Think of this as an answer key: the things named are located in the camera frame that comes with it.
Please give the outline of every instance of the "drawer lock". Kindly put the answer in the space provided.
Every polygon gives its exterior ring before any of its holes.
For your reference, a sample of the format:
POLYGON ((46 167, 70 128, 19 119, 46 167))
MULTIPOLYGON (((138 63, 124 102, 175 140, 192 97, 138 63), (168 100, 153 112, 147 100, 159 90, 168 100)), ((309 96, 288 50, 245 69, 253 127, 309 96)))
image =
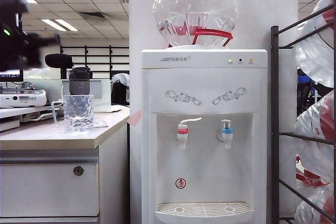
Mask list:
POLYGON ((75 174, 76 176, 81 176, 81 175, 83 174, 83 172, 84 172, 84 169, 83 169, 81 166, 76 166, 76 167, 73 169, 73 171, 74 171, 74 174, 75 174))

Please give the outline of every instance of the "dispenser control panel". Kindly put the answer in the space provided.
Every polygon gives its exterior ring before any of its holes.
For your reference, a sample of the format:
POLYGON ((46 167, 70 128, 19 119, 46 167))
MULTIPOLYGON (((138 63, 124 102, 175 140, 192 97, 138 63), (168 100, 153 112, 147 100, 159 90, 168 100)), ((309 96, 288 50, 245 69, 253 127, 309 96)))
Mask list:
POLYGON ((144 50, 144 69, 267 68, 266 50, 144 50))

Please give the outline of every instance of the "metal rack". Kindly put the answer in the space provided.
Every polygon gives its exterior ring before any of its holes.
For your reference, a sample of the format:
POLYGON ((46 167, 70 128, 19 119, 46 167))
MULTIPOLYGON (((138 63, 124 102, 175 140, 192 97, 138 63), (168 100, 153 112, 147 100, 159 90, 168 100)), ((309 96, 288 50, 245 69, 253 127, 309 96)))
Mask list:
POLYGON ((112 62, 113 57, 129 57, 129 55, 113 55, 113 49, 129 49, 129 47, 112 47, 111 45, 107 47, 100 47, 100 46, 95 46, 95 47, 89 47, 87 45, 85 46, 59 46, 60 53, 64 53, 64 49, 66 48, 83 48, 84 49, 84 54, 83 55, 71 55, 72 57, 84 57, 84 62, 75 62, 76 64, 80 65, 85 65, 87 67, 88 65, 109 65, 109 70, 96 70, 92 71, 93 73, 109 73, 110 74, 110 79, 113 76, 113 65, 128 65, 129 62, 112 62), (100 49, 109 49, 109 54, 107 55, 88 55, 90 48, 100 48, 100 49), (89 57, 109 57, 109 62, 88 62, 89 57))
MULTIPOLYGON (((334 172, 336 171, 336 120, 334 120, 334 141, 326 141, 321 140, 313 137, 306 137, 301 135, 295 135, 293 133, 289 132, 279 132, 279 49, 292 49, 295 44, 298 42, 307 39, 308 37, 317 34, 318 32, 333 26, 335 24, 335 20, 333 22, 327 23, 326 25, 298 38, 297 40, 285 45, 279 47, 279 35, 289 29, 292 29, 296 27, 297 25, 301 24, 302 22, 305 22, 313 17, 316 17, 317 15, 320 15, 324 13, 327 10, 332 9, 334 10, 334 17, 336 17, 336 0, 333 1, 333 4, 307 16, 304 19, 301 19, 294 24, 279 30, 278 26, 272 26, 271 28, 271 151, 272 151, 272 160, 271 160, 271 186, 272 186, 272 224, 278 224, 279 221, 285 221, 287 223, 294 223, 292 220, 294 220, 293 217, 281 217, 279 212, 279 186, 282 184, 285 188, 290 190, 292 193, 294 193, 296 196, 301 198, 303 201, 305 201, 307 204, 309 204, 312 208, 314 208, 316 211, 318 211, 321 215, 325 216, 329 221, 332 223, 336 223, 336 197, 334 198, 334 214, 333 216, 330 216, 327 214, 323 209, 319 208, 317 205, 312 203, 309 199, 307 199, 305 196, 303 196, 301 193, 299 193, 297 190, 289 186, 287 183, 285 183, 283 180, 279 178, 279 137, 280 136, 290 136, 293 138, 293 140, 297 140, 299 138, 308 140, 308 141, 314 141, 319 142, 323 144, 329 144, 333 145, 334 148, 334 172)), ((334 26, 333 35, 334 38, 336 38, 336 26, 334 26)), ((336 69, 336 39, 334 39, 334 69, 336 69)), ((334 83, 336 83, 336 75, 334 73, 334 83)), ((334 99, 334 109, 333 113, 335 115, 336 111, 336 99, 334 99)), ((333 184, 336 183, 336 176, 334 175, 333 178, 333 184)))

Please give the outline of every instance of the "glass cup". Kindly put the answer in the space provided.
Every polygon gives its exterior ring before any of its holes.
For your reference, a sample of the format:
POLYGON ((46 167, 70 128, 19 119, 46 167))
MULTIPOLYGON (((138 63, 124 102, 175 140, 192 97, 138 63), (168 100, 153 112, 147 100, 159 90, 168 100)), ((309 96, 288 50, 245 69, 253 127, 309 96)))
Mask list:
POLYGON ((63 102, 66 131, 87 131, 93 128, 93 95, 65 95, 63 102))

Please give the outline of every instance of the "drip tray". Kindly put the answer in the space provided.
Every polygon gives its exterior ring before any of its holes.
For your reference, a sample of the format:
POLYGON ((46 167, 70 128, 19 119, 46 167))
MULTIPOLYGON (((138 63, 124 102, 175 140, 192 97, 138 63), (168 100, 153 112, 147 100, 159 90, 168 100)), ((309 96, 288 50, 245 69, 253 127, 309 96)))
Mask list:
POLYGON ((252 207, 244 202, 216 202, 161 204, 156 212, 190 217, 223 217, 251 211, 252 207))

